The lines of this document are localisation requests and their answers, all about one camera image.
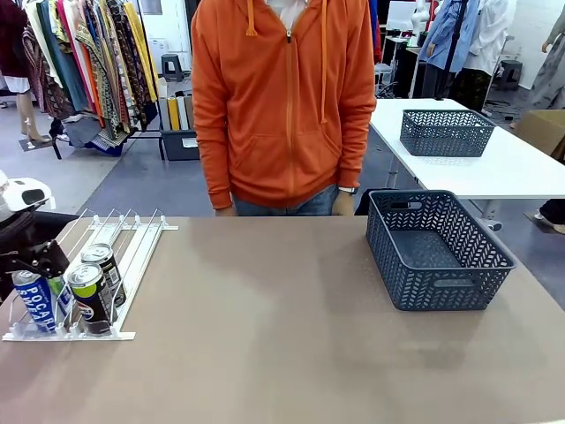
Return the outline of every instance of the blue denim shirt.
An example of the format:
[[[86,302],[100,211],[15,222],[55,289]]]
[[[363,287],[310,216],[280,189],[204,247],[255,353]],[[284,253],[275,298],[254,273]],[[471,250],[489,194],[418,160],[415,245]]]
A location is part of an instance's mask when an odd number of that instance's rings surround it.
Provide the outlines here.
[[[469,54],[473,31],[477,23],[478,3],[479,0],[469,0],[469,3],[467,3],[467,9],[461,26],[461,34],[457,42],[456,53],[451,63],[450,71],[452,72],[459,72],[463,69],[463,64]],[[419,60],[445,69],[446,62],[448,61],[449,46],[451,45],[451,38],[453,37],[457,14],[460,8],[461,0],[445,0],[440,13],[432,25],[432,30],[426,37],[424,46],[418,56]],[[435,44],[435,48],[433,49],[432,56],[428,57],[426,51],[430,42]]]

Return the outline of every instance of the hand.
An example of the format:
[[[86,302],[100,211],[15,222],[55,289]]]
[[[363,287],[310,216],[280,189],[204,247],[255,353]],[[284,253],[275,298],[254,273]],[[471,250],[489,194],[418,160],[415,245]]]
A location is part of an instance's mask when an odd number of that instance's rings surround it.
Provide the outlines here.
[[[433,50],[434,50],[434,49],[435,49],[435,44],[431,44],[431,43],[430,43],[430,44],[427,46],[426,54],[427,54],[428,57],[432,57],[432,54],[433,54]]]
[[[340,190],[332,207],[332,215],[353,216],[353,194]]]
[[[233,206],[230,206],[229,208],[216,209],[215,215],[216,216],[237,216],[237,213],[236,213],[236,210],[233,208]]]

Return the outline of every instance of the can dispenser rack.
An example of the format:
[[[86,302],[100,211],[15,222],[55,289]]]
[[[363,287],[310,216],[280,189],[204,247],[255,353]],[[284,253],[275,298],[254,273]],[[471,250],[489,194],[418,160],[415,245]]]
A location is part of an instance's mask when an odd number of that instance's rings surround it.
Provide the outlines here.
[[[55,328],[55,333],[45,334],[41,333],[35,326],[30,314],[27,312],[23,313],[19,318],[15,318],[16,313],[14,312],[14,305],[18,302],[23,304],[21,297],[16,294],[11,300],[10,313],[9,313],[9,331],[3,335],[3,341],[46,341],[46,342],[71,342],[71,341],[108,341],[108,340],[133,340],[135,338],[135,332],[122,331],[122,326],[124,325],[125,317],[127,316],[132,302],[135,299],[135,295],[139,289],[139,284],[141,279],[145,274],[147,264],[149,263],[151,256],[157,246],[159,237],[163,231],[178,230],[178,227],[169,225],[165,218],[165,215],[159,209],[156,209],[149,221],[144,223],[142,218],[133,211],[129,210],[125,215],[116,209],[112,209],[108,216],[105,218],[100,218],[90,209],[85,209],[85,211],[79,216],[72,227],[61,237],[59,243],[71,233],[75,228],[80,218],[85,217],[86,214],[92,215],[92,222],[88,225],[87,229],[82,233],[79,240],[75,243],[72,249],[69,251],[67,256],[70,258],[72,254],[77,251],[74,258],[71,261],[70,268],[80,264],[80,254],[89,246],[95,243],[106,243],[112,246],[114,250],[114,255],[117,257],[118,254],[124,249],[124,254],[118,261],[117,267],[122,276],[122,281],[120,285],[124,286],[127,293],[127,299],[125,303],[114,308],[114,303],[116,301],[116,295],[112,299],[112,315],[114,310],[117,312],[117,318],[114,319],[112,316],[110,321],[113,322],[110,326],[110,331],[105,335],[93,336],[83,331],[82,328],[87,328],[86,325],[82,325],[83,319],[81,314],[74,314],[73,310],[74,304],[76,303],[75,298],[72,298],[70,312],[60,320]],[[118,237],[123,236],[123,240],[118,244]],[[80,243],[86,239],[86,243],[77,250]],[[60,311],[56,311],[56,321],[59,321],[57,314]]]

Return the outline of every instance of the clothing rack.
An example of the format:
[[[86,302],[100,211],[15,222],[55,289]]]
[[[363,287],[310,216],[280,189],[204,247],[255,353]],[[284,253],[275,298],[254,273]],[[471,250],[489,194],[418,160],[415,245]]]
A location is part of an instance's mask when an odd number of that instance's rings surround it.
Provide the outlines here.
[[[135,3],[137,5],[137,10],[139,11],[139,20],[141,21],[141,28],[143,30],[143,39],[145,41],[145,47],[146,47],[146,52],[147,52],[147,57],[149,58],[149,65],[151,67],[151,82],[150,84],[153,85],[154,91],[157,94],[157,101],[156,106],[157,106],[157,117],[159,118],[159,129],[157,130],[141,130],[141,131],[133,131],[131,132],[130,135],[128,135],[125,140],[124,143],[127,142],[128,140],[139,140],[139,139],[143,139],[143,140],[154,140],[155,138],[158,139],[158,146],[159,146],[159,154],[161,156],[161,160],[164,161],[165,160],[165,154],[164,154],[164,149],[163,149],[163,140],[162,140],[162,134],[161,134],[161,129],[162,129],[162,111],[161,111],[161,106],[159,104],[159,99],[158,99],[158,90],[157,90],[157,83],[155,81],[155,75],[153,73],[153,65],[152,65],[152,59],[153,59],[153,55],[151,54],[151,49],[149,48],[149,42],[147,40],[147,31],[145,28],[145,21],[143,19],[143,8],[141,7],[141,4],[139,3],[139,0],[135,0]],[[154,135],[143,135],[143,134],[148,134],[148,133],[159,133],[158,137],[155,137]],[[62,156],[61,153],[59,151],[59,148],[57,146],[57,137],[55,137],[55,139],[52,138],[51,141],[51,145],[53,147],[53,150],[55,151],[55,155],[56,158],[58,160],[62,160]]]

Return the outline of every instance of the plastic basket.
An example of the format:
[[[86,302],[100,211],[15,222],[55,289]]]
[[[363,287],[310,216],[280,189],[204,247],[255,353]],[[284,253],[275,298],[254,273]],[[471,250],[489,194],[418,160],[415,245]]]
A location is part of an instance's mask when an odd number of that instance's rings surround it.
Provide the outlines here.
[[[405,110],[400,141],[414,156],[480,157],[493,130],[472,110]]]
[[[395,307],[485,309],[516,264],[444,191],[370,193],[366,238]]]

